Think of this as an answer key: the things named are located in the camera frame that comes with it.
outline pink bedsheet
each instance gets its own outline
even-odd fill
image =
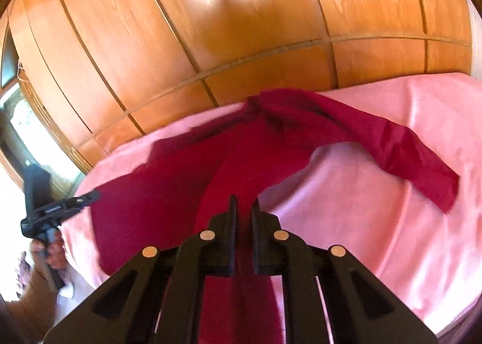
[[[345,245],[438,333],[482,292],[482,83],[463,74],[409,76],[324,92],[357,109],[410,127],[461,176],[448,215],[380,170],[356,144],[319,148],[307,168],[260,196],[261,208],[307,243]],[[232,112],[235,104],[175,122],[124,144],[99,162],[78,193],[144,163],[152,142]],[[70,263],[95,288],[98,265],[89,209],[64,223]],[[278,279],[273,285],[283,307]]]

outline brown sleeve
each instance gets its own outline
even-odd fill
[[[56,301],[57,294],[34,268],[22,299],[6,305],[28,337],[39,342],[54,324]]]

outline screw head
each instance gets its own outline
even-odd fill
[[[330,252],[335,257],[343,257],[346,254],[346,249],[341,245],[332,246]]]
[[[157,254],[157,248],[155,246],[146,246],[142,250],[142,255],[146,258],[154,257]]]
[[[203,241],[212,241],[215,238],[215,236],[216,234],[214,233],[213,230],[204,230],[204,231],[201,231],[201,233],[199,234],[199,237]]]
[[[274,232],[273,236],[278,241],[286,241],[290,234],[284,230],[277,230]]]

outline red garment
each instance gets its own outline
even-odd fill
[[[146,164],[98,188],[102,198],[91,212],[102,269],[112,274],[147,245],[179,245],[236,194],[237,275],[206,280],[199,342],[281,343],[271,282],[252,273],[250,208],[264,189],[303,169],[316,148],[345,141],[361,144],[442,211],[452,207],[459,176],[409,128],[315,93],[267,91],[235,113],[156,142]]]

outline person's arm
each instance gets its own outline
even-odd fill
[[[50,256],[47,263],[54,269],[65,269],[64,241],[60,232],[56,233],[56,241],[49,246]],[[42,243],[32,241],[30,249],[34,257],[34,267],[28,286],[20,301],[7,302],[6,305],[22,330],[34,342],[41,341],[47,331],[53,326],[55,319],[55,304],[57,293],[49,287],[45,274],[37,264],[38,252],[43,249]]]

